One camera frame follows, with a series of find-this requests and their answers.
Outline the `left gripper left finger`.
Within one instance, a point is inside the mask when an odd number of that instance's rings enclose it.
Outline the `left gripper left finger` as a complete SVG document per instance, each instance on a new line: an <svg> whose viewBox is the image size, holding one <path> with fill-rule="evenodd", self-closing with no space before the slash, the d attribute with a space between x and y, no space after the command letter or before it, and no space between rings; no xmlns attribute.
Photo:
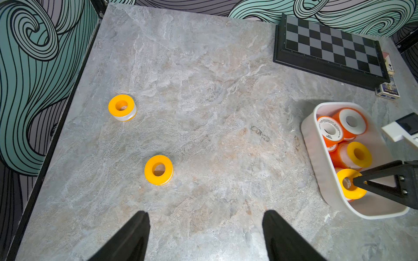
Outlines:
<svg viewBox="0 0 418 261"><path fill-rule="evenodd" d="M149 214L138 211L90 260L143 261L149 234Z"/></svg>

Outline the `yellow tape roll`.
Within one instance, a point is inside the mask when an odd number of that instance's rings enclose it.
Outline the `yellow tape roll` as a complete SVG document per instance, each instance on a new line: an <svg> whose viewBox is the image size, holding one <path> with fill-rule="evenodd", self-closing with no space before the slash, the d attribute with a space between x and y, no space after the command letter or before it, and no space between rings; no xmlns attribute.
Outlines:
<svg viewBox="0 0 418 261"><path fill-rule="evenodd" d="M335 151L329 153L334 167L360 170L372 165L369 149L360 142L343 142Z"/></svg>
<svg viewBox="0 0 418 261"><path fill-rule="evenodd" d="M361 176L361 173L353 169L336 168L336 175L344 197L348 202L363 198L367 191L354 185L353 180Z"/></svg>
<svg viewBox="0 0 418 261"><path fill-rule="evenodd" d="M171 160L164 155L156 155L148 160L144 168L147 181L156 186L167 184L173 176L174 167Z"/></svg>

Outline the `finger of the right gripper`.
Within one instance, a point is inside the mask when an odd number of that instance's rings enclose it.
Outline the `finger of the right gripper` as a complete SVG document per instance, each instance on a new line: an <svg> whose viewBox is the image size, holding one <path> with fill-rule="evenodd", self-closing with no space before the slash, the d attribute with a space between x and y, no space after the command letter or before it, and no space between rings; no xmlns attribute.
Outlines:
<svg viewBox="0 0 418 261"><path fill-rule="evenodd" d="M397 160L360 174L353 179L354 186L409 208L418 208L417 161Z"/></svg>

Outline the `orange tape roll front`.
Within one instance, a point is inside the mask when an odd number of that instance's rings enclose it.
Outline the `orange tape roll front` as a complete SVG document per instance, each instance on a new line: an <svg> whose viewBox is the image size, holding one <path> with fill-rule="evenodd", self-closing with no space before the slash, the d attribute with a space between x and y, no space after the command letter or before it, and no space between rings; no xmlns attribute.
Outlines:
<svg viewBox="0 0 418 261"><path fill-rule="evenodd" d="M328 152L334 152L344 139L341 125L332 117L321 116L317 119L321 136Z"/></svg>

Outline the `orange tape roll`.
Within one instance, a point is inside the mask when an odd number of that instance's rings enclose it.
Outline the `orange tape roll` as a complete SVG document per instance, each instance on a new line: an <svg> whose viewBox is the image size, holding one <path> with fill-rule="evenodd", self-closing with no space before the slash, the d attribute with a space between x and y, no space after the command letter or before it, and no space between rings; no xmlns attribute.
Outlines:
<svg viewBox="0 0 418 261"><path fill-rule="evenodd" d="M332 116L342 127L344 141L350 141L367 131L367 120L355 109L343 108Z"/></svg>
<svg viewBox="0 0 418 261"><path fill-rule="evenodd" d="M321 136L328 152L334 152L344 139L341 125L332 117L321 116L317 119Z"/></svg>
<svg viewBox="0 0 418 261"><path fill-rule="evenodd" d="M133 98L125 94L113 97L109 101L108 110L120 122L130 121L137 114L137 106Z"/></svg>

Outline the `yellow tape roll front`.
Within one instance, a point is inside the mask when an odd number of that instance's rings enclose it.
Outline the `yellow tape roll front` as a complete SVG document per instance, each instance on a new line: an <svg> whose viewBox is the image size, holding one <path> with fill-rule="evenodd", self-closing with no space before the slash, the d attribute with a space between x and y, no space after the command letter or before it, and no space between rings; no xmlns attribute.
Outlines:
<svg viewBox="0 0 418 261"><path fill-rule="evenodd" d="M344 197L348 202L363 198L367 191L354 185L353 180L361 176L361 173L353 169L336 168L336 175Z"/></svg>

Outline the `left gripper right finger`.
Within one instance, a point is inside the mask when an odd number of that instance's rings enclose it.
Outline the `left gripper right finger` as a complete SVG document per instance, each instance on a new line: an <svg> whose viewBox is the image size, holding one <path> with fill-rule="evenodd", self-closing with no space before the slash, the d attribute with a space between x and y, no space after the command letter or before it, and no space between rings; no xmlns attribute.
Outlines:
<svg viewBox="0 0 418 261"><path fill-rule="evenodd" d="M262 228L270 261L325 260L325 258L276 211L268 210L264 213Z"/></svg>

